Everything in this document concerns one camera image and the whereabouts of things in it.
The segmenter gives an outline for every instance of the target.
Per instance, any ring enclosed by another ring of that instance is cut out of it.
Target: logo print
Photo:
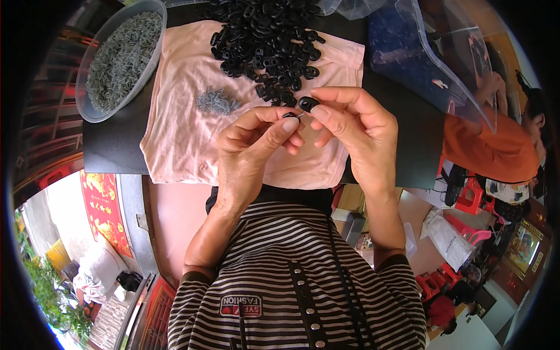
[[[239,303],[243,304],[243,315],[246,318],[257,318],[263,314],[263,303],[256,295],[228,295],[220,302],[220,315],[239,317]]]

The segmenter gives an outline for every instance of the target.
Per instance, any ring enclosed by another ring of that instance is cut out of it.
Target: orange shirt
[[[475,135],[460,118],[446,114],[442,155],[487,178],[504,183],[528,183],[539,168],[533,142],[513,119],[500,113],[497,119],[495,135],[484,124],[482,132]]]

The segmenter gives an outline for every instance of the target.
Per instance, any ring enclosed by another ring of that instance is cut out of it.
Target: pink fabric
[[[221,30],[215,21],[201,21],[168,28],[164,34],[160,64],[152,93],[150,116],[140,149],[154,183],[203,183],[218,185],[216,137],[238,116],[255,106],[269,106],[258,98],[256,83],[245,78],[229,78],[220,71],[221,61],[212,57],[210,38]],[[361,86],[364,46],[320,33],[325,44],[315,42],[322,56],[310,65],[319,77],[302,79],[296,98],[309,96],[313,87]],[[232,116],[202,113],[196,97],[207,87],[225,87],[242,102]],[[337,139],[323,148],[315,148],[319,131],[312,130],[312,118],[305,116],[307,127],[301,132],[306,144],[297,156],[283,147],[268,161],[264,183],[283,188],[317,189],[338,184],[344,172],[348,152]]]

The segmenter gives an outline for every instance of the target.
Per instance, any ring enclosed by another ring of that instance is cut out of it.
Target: hand
[[[280,146],[293,155],[304,145],[297,118],[282,118],[298,110],[255,107],[218,136],[218,198],[216,207],[239,215],[255,200],[263,186],[264,166]]]
[[[311,110],[315,141],[323,147],[337,137],[352,158],[352,173],[366,195],[394,195],[398,125],[395,116],[364,89],[319,87],[311,95],[321,104]]]

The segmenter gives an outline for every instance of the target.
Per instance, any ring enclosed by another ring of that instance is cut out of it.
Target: table
[[[207,3],[172,7],[167,26],[200,20]],[[395,115],[399,123],[396,185],[433,189],[443,142],[444,114],[405,87],[367,66],[367,19],[348,21],[334,13],[316,17],[309,28],[366,46],[362,87]],[[127,106],[101,123],[83,123],[83,160],[86,172],[148,174],[140,140],[146,131],[155,73]],[[355,183],[347,161],[343,183]]]

